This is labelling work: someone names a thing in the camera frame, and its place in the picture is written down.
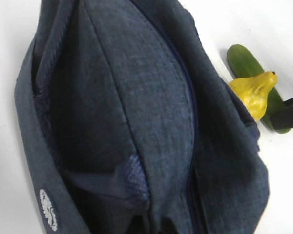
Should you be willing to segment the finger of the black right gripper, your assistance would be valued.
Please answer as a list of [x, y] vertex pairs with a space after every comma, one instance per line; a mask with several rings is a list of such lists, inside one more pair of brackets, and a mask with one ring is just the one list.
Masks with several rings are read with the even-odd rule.
[[293, 128], [293, 98], [284, 103], [286, 108], [270, 117], [274, 129]]

